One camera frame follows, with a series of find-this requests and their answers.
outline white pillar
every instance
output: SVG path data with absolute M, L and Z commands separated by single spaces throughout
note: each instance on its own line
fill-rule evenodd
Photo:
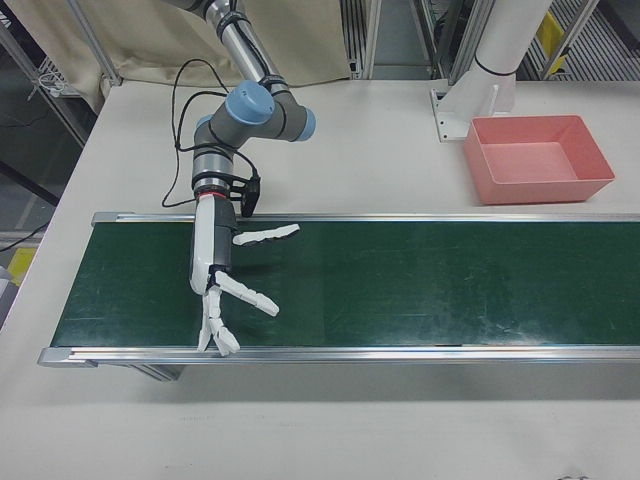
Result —
M 515 71 L 551 2 L 495 1 L 469 71 L 442 100 L 437 101 L 432 95 L 441 140 L 465 138 L 474 117 L 513 109 Z

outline pink plastic bin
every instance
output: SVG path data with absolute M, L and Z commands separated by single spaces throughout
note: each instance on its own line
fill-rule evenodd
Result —
M 474 118 L 464 151 L 488 205 L 582 202 L 615 178 L 577 115 Z

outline white tabletop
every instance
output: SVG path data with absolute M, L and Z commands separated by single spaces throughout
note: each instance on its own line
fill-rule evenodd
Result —
M 297 90 L 316 136 L 244 149 L 263 177 L 258 212 L 639 212 L 640 83 L 518 85 L 514 113 L 582 115 L 617 175 L 583 204 L 520 207 L 478 204 L 461 145 L 437 141 L 430 87 Z M 637 475 L 640 366 L 189 367 L 172 384 L 116 367 L 38 367 L 93 213 L 162 211 L 169 95 L 143 83 L 112 90 L 0 332 L 0 478 Z M 187 125 L 215 106 L 199 103 Z M 188 157 L 183 166 L 174 199 L 190 193 Z

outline red ring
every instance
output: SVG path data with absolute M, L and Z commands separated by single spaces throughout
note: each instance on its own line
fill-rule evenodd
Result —
M 226 195 L 220 193 L 220 192 L 204 192 L 201 193 L 200 195 L 198 195 L 198 200 L 201 199 L 202 197 L 206 197 L 207 195 L 213 195 L 215 197 L 220 197 L 220 198 L 224 198 L 225 200 L 227 199 Z

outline cable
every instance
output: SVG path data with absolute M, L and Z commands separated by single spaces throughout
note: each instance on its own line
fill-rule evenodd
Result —
M 47 226 L 49 225 L 49 222 L 40 225 L 38 228 L 36 228 L 33 232 L 31 232 L 29 235 L 27 235 L 26 237 L 21 238 L 20 240 L 17 240 L 15 242 L 13 242 L 11 245 L 9 245 L 8 247 L 4 247 L 4 248 L 0 248 L 0 253 L 2 252 L 8 252 L 9 250 L 11 250 L 13 247 L 15 247 L 16 245 L 21 244 L 22 242 L 25 242 L 27 240 L 29 240 L 31 237 L 33 237 L 36 233 L 38 233 L 40 230 L 47 228 Z
M 215 68 L 207 61 L 205 60 L 201 60 L 198 58 L 194 58 L 191 60 L 188 60 L 187 62 L 185 62 L 182 67 L 180 67 L 180 70 L 178 71 L 177 75 L 176 75 L 176 79 L 173 83 L 173 89 L 171 92 L 171 133 L 173 135 L 173 143 L 174 143 L 174 149 L 175 149 L 175 155 L 176 155 L 176 173 L 173 177 L 173 181 L 171 183 L 171 186 L 169 187 L 169 190 L 167 191 L 167 193 L 165 194 L 165 196 L 162 199 L 161 205 L 164 208 L 172 208 L 172 207 L 177 207 L 179 205 L 184 205 L 187 203 L 191 203 L 194 202 L 195 199 L 189 199 L 189 200 L 183 200 L 177 203 L 167 203 L 167 200 L 169 199 L 169 196 L 171 195 L 171 193 L 173 192 L 177 182 L 178 182 L 178 177 L 180 176 L 180 153 L 184 153 L 184 152 L 192 152 L 194 150 L 200 149 L 200 148 L 209 148 L 211 149 L 214 153 L 218 153 L 220 155 L 227 155 L 227 151 L 231 151 L 233 152 L 235 155 L 238 155 L 242 160 L 244 160 L 249 167 L 251 168 L 251 179 L 253 181 L 259 181 L 260 180 L 260 175 L 258 173 L 258 169 L 256 168 L 255 164 L 251 161 L 251 159 L 249 157 L 247 157 L 245 154 L 243 154 L 242 152 L 240 152 L 240 150 L 238 150 L 237 148 L 231 146 L 231 145 L 227 145 L 224 142 L 221 142 L 219 144 L 216 143 L 200 143 L 197 145 L 192 145 L 190 147 L 183 147 L 180 143 L 181 137 L 182 137 L 182 127 L 184 125 L 184 120 L 187 114 L 187 111 L 189 109 L 189 107 L 191 106 L 191 103 L 198 97 L 201 96 L 205 96 L 205 95 L 211 95 L 211 96 L 216 96 L 216 97 L 226 97 L 227 94 L 226 93 L 220 93 L 220 92 L 214 92 L 214 91 L 210 91 L 210 90 L 203 90 L 200 92 L 196 92 L 193 95 L 191 95 L 187 101 L 184 103 L 184 105 L 182 106 L 182 110 L 180 112 L 180 119 L 178 121 L 178 127 L 176 129 L 176 124 L 175 124 L 175 111 L 176 111 L 176 90 L 178 88 L 178 81 L 180 79 L 180 76 L 182 75 L 182 72 L 184 72 L 185 68 L 187 67 L 187 65 L 189 65 L 192 62 L 203 62 L 206 65 L 209 66 L 209 68 L 211 68 L 211 71 L 213 72 L 213 74 L 215 75 L 216 79 L 218 80 L 218 82 L 220 83 L 221 87 L 224 88 L 224 90 L 229 93 L 229 90 L 227 89 L 227 87 L 224 85 L 224 83 L 222 82 L 222 80 L 220 79 L 220 77 L 218 76 Z M 211 130 L 211 134 L 214 136 L 214 138 L 217 138 L 215 133 Z M 240 177 L 236 178 L 236 181 L 238 182 L 242 182 L 244 181 L 244 183 L 246 184 L 248 181 L 245 179 L 241 179 Z
M 231 2 L 229 3 L 229 11 L 230 12 L 236 12 L 237 11 L 237 6 L 238 6 L 238 1 L 237 0 L 231 0 Z M 260 50 L 258 49 L 256 44 L 253 43 L 253 41 L 251 41 L 251 39 L 245 33 L 245 31 L 242 30 L 242 27 L 240 26 L 240 23 L 239 23 L 238 19 L 235 19 L 231 23 L 231 25 L 236 27 L 236 30 L 238 31 L 238 35 L 240 35 L 240 37 L 247 43 L 247 46 L 249 47 L 249 50 L 251 50 L 251 53 L 253 53 L 253 55 L 256 57 L 256 60 L 260 64 L 260 68 L 262 68 L 263 76 L 267 77 L 267 76 L 271 75 L 271 70 L 269 69 L 269 65 L 267 64 L 267 61 L 264 59 L 264 57 L 260 53 Z
M 256 57 L 256 60 L 258 60 L 258 63 L 260 64 L 260 68 L 262 68 L 262 72 L 264 73 L 264 76 L 267 77 L 271 75 L 271 70 L 269 69 L 269 65 L 267 65 L 267 62 L 262 56 L 262 54 L 260 53 L 260 50 L 258 50 L 258 47 L 256 47 L 256 45 L 251 41 L 251 39 L 245 33 L 245 31 L 242 30 L 242 27 L 240 27 L 237 21 L 235 22 L 235 27 L 236 27 L 236 30 L 238 30 L 238 34 L 240 35 L 240 37 L 242 37 L 242 39 L 249 46 L 249 50 L 251 50 L 253 55 Z
M 13 123 L 13 124 L 9 124 L 9 125 L 2 125 L 0 124 L 0 128 L 28 128 L 31 127 L 33 125 L 35 125 L 36 123 L 38 123 L 40 120 L 44 120 L 45 118 L 47 118 L 49 116 L 49 109 L 47 108 L 47 110 L 42 114 L 37 116 L 36 118 L 29 120 L 26 123 Z M 9 117 L 9 118 L 13 118 L 10 115 L 7 114 L 0 114 L 0 115 L 4 115 L 5 117 Z
M 64 80 L 57 72 L 43 73 L 38 77 L 38 84 L 42 88 L 46 88 L 53 96 L 58 96 L 64 91 Z
M 175 117 L 176 117 L 176 90 L 178 89 L 178 82 L 180 81 L 180 76 L 182 75 L 182 72 L 184 72 L 184 70 L 187 68 L 187 66 L 189 66 L 191 63 L 195 63 L 195 62 L 201 62 L 204 63 L 205 65 L 207 65 L 210 69 L 211 72 L 213 73 L 213 76 L 216 77 L 216 80 L 218 81 L 218 83 L 220 84 L 220 86 L 224 89 L 225 92 L 229 93 L 229 89 L 227 88 L 227 86 L 224 84 L 224 82 L 222 81 L 222 79 L 220 78 L 220 75 L 218 75 L 218 72 L 216 71 L 215 67 L 213 65 L 211 65 L 209 62 L 207 62 L 206 60 L 202 60 L 201 58 L 192 58 L 190 60 L 187 60 L 186 62 L 184 62 L 182 64 L 182 66 L 180 67 L 180 70 L 178 70 L 178 73 L 176 74 L 176 78 L 175 81 L 173 82 L 173 89 L 171 91 L 171 133 L 173 134 L 173 144 L 174 144 L 174 149 L 175 149 L 175 154 L 176 154 L 176 174 L 173 177 L 173 182 L 171 183 L 171 187 L 169 187 L 169 190 L 167 191 L 167 193 L 165 194 L 165 196 L 162 198 L 162 202 L 161 205 L 163 208 L 173 208 L 173 207 L 177 207 L 180 205 L 185 205 L 187 203 L 191 203 L 194 202 L 195 199 L 191 198 L 189 200 L 183 200 L 180 202 L 176 202 L 176 203 L 167 203 L 167 200 L 169 199 L 169 196 L 171 195 L 171 193 L 173 193 L 173 189 L 176 187 L 176 184 L 178 183 L 178 177 L 180 176 L 180 139 L 176 133 L 176 122 L 175 122 Z M 222 96 L 225 97 L 226 94 L 224 93 L 219 93 L 219 92 L 208 92 L 208 94 L 215 94 L 216 96 Z M 195 96 L 192 95 L 191 98 L 189 98 L 189 100 L 187 101 L 187 103 L 185 104 L 185 106 L 182 107 L 182 112 L 181 112 L 181 124 L 182 121 L 184 121 L 184 114 L 186 112 L 186 107 L 188 107 L 188 105 L 191 103 L 191 101 L 193 101 L 194 98 L 197 98 L 198 94 L 196 94 Z

